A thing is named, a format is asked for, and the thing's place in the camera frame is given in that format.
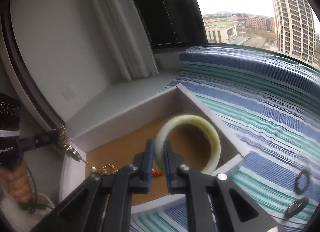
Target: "blue and green striped fabric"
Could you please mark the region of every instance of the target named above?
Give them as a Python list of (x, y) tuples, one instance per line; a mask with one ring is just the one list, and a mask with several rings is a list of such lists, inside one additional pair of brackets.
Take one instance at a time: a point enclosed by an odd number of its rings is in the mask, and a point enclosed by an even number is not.
[[(187, 87), (251, 150), (232, 179), (287, 231), (301, 231), (320, 202), (320, 73), (280, 54), (225, 47), (189, 48), (180, 65), (168, 87)], [(311, 183), (297, 195), (303, 168)], [(309, 205), (285, 220), (289, 204), (303, 196)], [(131, 231), (187, 231), (186, 218), (181, 204), (133, 216)]]

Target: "building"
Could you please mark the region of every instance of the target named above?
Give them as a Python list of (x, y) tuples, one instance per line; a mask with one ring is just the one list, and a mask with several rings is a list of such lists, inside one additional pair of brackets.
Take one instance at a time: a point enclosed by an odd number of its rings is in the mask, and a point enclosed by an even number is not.
[(275, 32), (275, 21), (272, 17), (246, 16), (244, 20), (247, 28)]
[(279, 52), (313, 63), (315, 26), (307, 0), (273, 0)]
[(229, 44), (237, 37), (235, 25), (213, 25), (206, 28), (209, 43)]

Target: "open box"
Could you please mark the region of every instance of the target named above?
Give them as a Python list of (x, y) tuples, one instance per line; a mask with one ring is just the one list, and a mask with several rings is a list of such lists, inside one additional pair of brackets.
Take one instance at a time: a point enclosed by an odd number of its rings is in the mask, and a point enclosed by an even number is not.
[[(84, 154), (87, 153), (86, 159), (93, 165), (102, 168), (106, 163), (116, 166), (115, 162), (120, 162), (116, 168), (121, 168), (131, 163), (136, 153), (144, 150), (146, 139), (155, 139), (155, 135), (162, 125), (177, 114), (201, 116), (208, 120), (217, 130), (221, 142), (221, 156), (218, 168), (213, 175), (221, 172), (232, 175), (239, 170), (244, 159), (249, 154), (249, 149), (219, 117), (212, 113), (182, 84), (158, 93), (105, 120), (91, 130), (73, 138), (73, 141), (80, 151), (83, 151)], [(133, 141), (136, 139), (140, 139), (136, 145), (140, 147), (138, 149), (132, 146), (134, 145)], [(158, 183), (159, 186), (162, 184), (166, 188), (165, 177), (161, 179), (156, 177), (151, 184)], [(151, 187), (151, 193), (153, 190), (157, 190), (159, 186)], [(165, 195), (160, 198), (151, 195), (152, 197), (156, 199), (136, 206), (133, 204), (132, 213), (157, 212), (159, 209), (167, 209), (185, 201), (184, 195)]]

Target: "white curtain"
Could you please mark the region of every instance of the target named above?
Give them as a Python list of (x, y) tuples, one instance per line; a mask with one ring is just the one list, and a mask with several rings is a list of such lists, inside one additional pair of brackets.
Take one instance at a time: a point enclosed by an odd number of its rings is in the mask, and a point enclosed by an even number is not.
[(124, 78), (159, 75), (133, 0), (92, 0), (103, 35)]

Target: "metal screw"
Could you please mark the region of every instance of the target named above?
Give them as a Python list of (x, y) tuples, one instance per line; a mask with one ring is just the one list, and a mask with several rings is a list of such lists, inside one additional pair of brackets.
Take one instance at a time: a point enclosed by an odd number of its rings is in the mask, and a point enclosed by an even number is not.
[(183, 170), (183, 171), (187, 171), (187, 170), (190, 169), (190, 167), (188, 165), (186, 165), (186, 164), (182, 164), (182, 165), (180, 165), (180, 169)]
[(228, 178), (228, 176), (227, 176), (226, 174), (224, 174), (224, 173), (219, 173), (219, 174), (217, 175), (217, 178), (218, 178), (219, 180), (226, 180), (226, 179)]
[(97, 174), (97, 173), (94, 173), (94, 174), (91, 174), (90, 175), (90, 179), (94, 180), (94, 181), (97, 181), (100, 179), (100, 175)]
[(138, 167), (135, 166), (134, 164), (129, 164), (129, 168), (132, 169), (132, 170), (138, 169)]

